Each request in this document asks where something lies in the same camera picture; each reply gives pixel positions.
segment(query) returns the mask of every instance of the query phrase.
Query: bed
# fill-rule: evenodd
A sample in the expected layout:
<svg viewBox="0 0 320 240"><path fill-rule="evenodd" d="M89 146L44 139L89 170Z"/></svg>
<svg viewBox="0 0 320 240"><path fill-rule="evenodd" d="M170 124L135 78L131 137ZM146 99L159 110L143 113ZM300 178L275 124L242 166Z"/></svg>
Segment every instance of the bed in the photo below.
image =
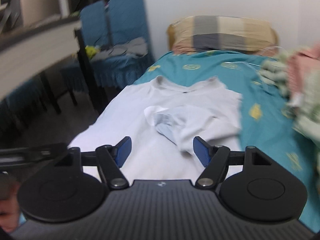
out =
<svg viewBox="0 0 320 240"><path fill-rule="evenodd" d="M174 42L172 30L173 28L170 26L168 29L170 48ZM258 55L222 50L209 50L180 55L176 55L171 51L149 67L132 86L150 82L159 75L185 87L207 80L212 76L217 76L229 90L241 93L243 95L241 106L242 131L239 140L242 150L247 145L255 145L304 183L308 190L308 200L300 221L314 232L318 232L320 230L320 201L315 188L312 142L292 129L293 120L286 117L284 113L286 99L281 97L275 86L263 86L256 72L246 64L232 64L232 62L243 61L261 65L266 58ZM114 145L119 139L127 135L133 136L133 144L135 140L140 140L141 136L144 136L143 131L141 131L140 137L135 134L127 134L125 130L121 131L121 125L119 126L119 130L108 131L106 127L109 125L112 127L117 122L117 120L112 120L111 108L114 107L114 102L118 102L117 97L111 102L112 106L108 106L105 109L97 119L97 122L88 130L78 135L70 146L80 147L82 151L91 151L102 144ZM156 136L156 134L145 136L152 137ZM168 152L173 150L173 148L169 146L165 150ZM162 157L164 156L171 160L170 155L163 155ZM131 169L137 170L140 167L139 162L135 162L132 165ZM163 173L170 171L170 168L174 168L171 162L168 162L167 165L170 167ZM159 174L157 177L152 173L152 169L152 166L147 169L151 174L148 179L172 179L164 174ZM98 176L92 168L84 170ZM128 167L124 166L122 171L126 176Z"/></svg>

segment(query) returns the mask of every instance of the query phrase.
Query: metal screw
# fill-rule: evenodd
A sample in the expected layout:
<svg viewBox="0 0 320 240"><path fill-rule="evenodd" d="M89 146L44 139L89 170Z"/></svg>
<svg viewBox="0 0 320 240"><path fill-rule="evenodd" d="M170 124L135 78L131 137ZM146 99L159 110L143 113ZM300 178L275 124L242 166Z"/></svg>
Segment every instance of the metal screw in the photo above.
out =
<svg viewBox="0 0 320 240"><path fill-rule="evenodd" d="M122 178L116 178L111 181L111 185L114 187L123 187L126 183L125 179Z"/></svg>
<svg viewBox="0 0 320 240"><path fill-rule="evenodd" d="M201 187L208 187L213 185L213 180L209 178L201 178L201 179L198 179L197 183Z"/></svg>

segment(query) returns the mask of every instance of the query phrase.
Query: gray cloth on chair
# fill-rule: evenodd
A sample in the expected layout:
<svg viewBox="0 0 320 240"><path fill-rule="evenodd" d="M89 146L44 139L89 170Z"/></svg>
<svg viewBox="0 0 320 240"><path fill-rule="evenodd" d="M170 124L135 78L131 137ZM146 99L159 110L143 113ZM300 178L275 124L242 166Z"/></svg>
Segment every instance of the gray cloth on chair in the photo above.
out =
<svg viewBox="0 0 320 240"><path fill-rule="evenodd" d="M91 61L104 60L108 57L130 55L131 57L142 57L148 54L148 45L143 37L139 37L125 44L118 44L109 50L97 53Z"/></svg>

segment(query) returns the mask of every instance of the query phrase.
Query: white logo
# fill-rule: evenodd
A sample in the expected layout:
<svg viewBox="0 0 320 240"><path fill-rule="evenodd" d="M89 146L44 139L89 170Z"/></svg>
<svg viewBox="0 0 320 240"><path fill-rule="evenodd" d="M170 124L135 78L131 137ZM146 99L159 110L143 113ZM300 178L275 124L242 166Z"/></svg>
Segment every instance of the white logo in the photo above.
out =
<svg viewBox="0 0 320 240"><path fill-rule="evenodd" d="M167 185L164 181L161 181L157 184L159 187L164 187L165 185Z"/></svg>

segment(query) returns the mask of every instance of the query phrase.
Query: white t-shirt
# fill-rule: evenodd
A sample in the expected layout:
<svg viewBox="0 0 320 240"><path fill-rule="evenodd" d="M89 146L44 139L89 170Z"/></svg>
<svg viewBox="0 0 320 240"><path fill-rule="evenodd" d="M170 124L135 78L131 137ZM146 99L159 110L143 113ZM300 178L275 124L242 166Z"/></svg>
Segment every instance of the white t-shirt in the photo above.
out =
<svg viewBox="0 0 320 240"><path fill-rule="evenodd" d="M241 94L226 89L217 77L191 87L183 87L158 76L148 83L125 87L109 103L96 123L80 133L70 147L94 151L105 144L116 145L123 137L130 136L132 151L121 168L130 183L134 179L191 179L195 182L204 170L199 159L193 152L190 154L179 151L177 145L150 125L145 110L150 106L158 106L163 109L179 109L181 113L181 107L188 105L192 111L187 112L193 114L190 124L195 125L195 130L188 134L203 136L205 140L213 139L213 144L225 145L238 151L241 97ZM204 122L204 112L213 117L210 122ZM192 140L193 138L186 140L187 147L190 148ZM241 169L230 167L229 174ZM85 172L98 176L92 170L93 168L84 169Z"/></svg>

